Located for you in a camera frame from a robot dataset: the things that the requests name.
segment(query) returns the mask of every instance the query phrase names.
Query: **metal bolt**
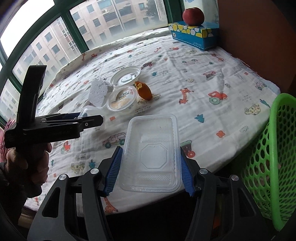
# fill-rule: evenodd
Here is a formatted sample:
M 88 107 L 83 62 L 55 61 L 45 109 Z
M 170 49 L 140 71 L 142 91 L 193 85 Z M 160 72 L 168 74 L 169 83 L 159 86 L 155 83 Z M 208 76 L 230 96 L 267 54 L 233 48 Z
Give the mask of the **metal bolt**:
M 200 169 L 200 173 L 203 175 L 207 174 L 207 169 L 204 169 L 204 168 Z
M 99 169 L 93 168 L 91 169 L 91 174 L 97 174 L 99 172 Z
M 59 179 L 60 179 L 60 180 L 65 180 L 66 178 L 67 178 L 66 174 L 61 174 L 61 175 L 59 176 Z
M 238 177 L 237 175 L 232 175 L 232 176 L 231 176 L 231 179 L 232 179 L 233 181 L 238 181 L 238 180 L 239 180 L 239 177 Z

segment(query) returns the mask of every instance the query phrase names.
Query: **bed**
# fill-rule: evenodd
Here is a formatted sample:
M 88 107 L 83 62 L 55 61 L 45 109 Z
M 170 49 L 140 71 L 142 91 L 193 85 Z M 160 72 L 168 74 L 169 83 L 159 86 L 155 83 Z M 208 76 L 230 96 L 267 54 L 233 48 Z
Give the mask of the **bed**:
M 38 210 L 60 174 L 82 175 L 112 155 L 111 136 L 125 138 L 129 120 L 137 115 L 171 113 L 177 117 L 180 145 L 186 155 L 212 172 L 226 165 L 262 130 L 279 93 L 222 48 L 203 52 L 172 39 L 168 28 L 147 31 L 90 50 L 62 68 L 38 105 L 37 115 L 80 112 L 95 79 L 110 81 L 121 68 L 142 67 L 139 80 L 152 91 L 149 102 L 138 98 L 130 115 L 104 112 L 104 128 L 91 128 L 80 138 L 52 143 L 47 182 L 40 196 L 25 206 Z M 106 214 L 127 212 L 169 197 L 169 194 L 128 192 L 118 183 L 102 199 Z M 78 215 L 83 215 L 77 196 Z

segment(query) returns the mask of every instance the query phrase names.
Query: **tissue box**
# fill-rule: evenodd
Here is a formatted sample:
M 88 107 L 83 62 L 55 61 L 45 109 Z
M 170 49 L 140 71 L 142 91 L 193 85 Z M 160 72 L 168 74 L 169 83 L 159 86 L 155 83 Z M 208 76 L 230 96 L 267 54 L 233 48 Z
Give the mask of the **tissue box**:
M 189 26 L 184 21 L 170 23 L 173 39 L 190 44 L 201 50 L 208 50 L 217 46 L 219 25 L 204 22 L 201 26 Z

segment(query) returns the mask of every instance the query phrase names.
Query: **green mesh basket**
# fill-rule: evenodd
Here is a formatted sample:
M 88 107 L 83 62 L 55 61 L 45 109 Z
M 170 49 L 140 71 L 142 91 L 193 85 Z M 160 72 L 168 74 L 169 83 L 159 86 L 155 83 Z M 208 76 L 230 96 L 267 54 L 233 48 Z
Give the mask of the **green mesh basket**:
M 262 215 L 281 230 L 296 208 L 296 98 L 276 97 L 266 128 L 233 165 Z

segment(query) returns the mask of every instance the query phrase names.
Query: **clear plastic container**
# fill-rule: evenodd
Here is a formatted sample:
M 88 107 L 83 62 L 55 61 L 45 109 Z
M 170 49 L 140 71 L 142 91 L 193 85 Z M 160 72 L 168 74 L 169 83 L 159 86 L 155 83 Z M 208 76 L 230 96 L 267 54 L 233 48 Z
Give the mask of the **clear plastic container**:
M 129 114 L 135 109 L 137 95 L 137 89 L 132 85 L 115 89 L 107 100 L 107 108 L 111 111 Z
M 130 120 L 118 178 L 126 191 L 174 193 L 180 188 L 181 154 L 174 115 Z

